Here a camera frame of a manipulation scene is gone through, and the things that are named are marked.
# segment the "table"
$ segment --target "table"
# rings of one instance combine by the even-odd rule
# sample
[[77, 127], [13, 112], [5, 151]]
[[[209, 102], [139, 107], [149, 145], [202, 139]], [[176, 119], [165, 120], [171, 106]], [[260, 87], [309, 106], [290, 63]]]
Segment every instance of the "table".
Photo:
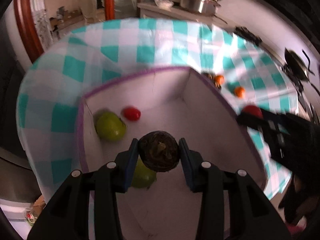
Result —
[[[48, 201], [73, 169], [79, 169], [74, 125], [81, 96], [104, 82], [157, 66], [189, 65], [222, 73], [221, 93], [236, 112], [248, 103], [295, 112], [296, 90], [262, 49], [222, 29], [166, 19], [125, 19], [84, 26], [54, 44], [27, 72], [17, 101], [17, 129], [40, 189]], [[247, 91], [235, 98], [234, 86]], [[290, 172], [270, 160], [269, 148], [249, 130], [271, 199]]]

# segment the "red cherry tomato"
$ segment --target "red cherry tomato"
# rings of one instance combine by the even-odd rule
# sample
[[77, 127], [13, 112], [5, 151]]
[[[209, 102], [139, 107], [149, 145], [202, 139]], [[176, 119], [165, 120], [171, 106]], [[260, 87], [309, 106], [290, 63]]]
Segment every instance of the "red cherry tomato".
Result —
[[137, 108], [132, 106], [129, 106], [123, 109], [122, 114], [129, 121], [137, 121], [141, 117], [141, 112]]
[[252, 114], [258, 118], [263, 119], [262, 111], [259, 107], [254, 105], [247, 105], [245, 106], [242, 111], [242, 113]]

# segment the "checkered tablecloth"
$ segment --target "checkered tablecloth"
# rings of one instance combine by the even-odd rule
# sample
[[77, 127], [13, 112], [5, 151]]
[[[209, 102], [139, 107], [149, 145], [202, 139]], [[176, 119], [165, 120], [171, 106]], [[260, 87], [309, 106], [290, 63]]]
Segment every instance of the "checkered tablecloth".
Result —
[[[236, 112], [248, 102], [282, 112], [298, 107], [294, 87], [268, 54], [218, 27], [126, 19], [77, 29], [33, 64], [17, 101], [20, 141], [46, 201], [80, 168], [74, 136], [80, 97], [112, 78], [168, 65], [223, 74], [222, 94]], [[245, 100], [234, 97], [237, 85], [245, 87]], [[249, 132], [268, 174], [265, 194], [272, 198], [284, 189], [290, 173], [270, 160], [260, 134]]]

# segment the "orange fruit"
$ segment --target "orange fruit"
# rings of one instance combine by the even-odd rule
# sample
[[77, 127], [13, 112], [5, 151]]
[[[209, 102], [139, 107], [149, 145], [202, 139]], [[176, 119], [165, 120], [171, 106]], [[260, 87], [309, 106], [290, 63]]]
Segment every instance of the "orange fruit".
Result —
[[245, 89], [243, 87], [236, 87], [234, 93], [239, 98], [244, 98]]
[[224, 83], [224, 76], [217, 75], [214, 77], [214, 81], [217, 82], [221, 86]]

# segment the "chair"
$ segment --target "chair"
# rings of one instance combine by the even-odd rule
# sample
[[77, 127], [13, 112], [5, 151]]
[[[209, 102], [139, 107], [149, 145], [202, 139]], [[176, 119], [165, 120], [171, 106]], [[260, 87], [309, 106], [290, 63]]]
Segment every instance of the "chair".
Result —
[[84, 16], [85, 25], [100, 21], [97, 17], [97, 0], [78, 0], [78, 2]]

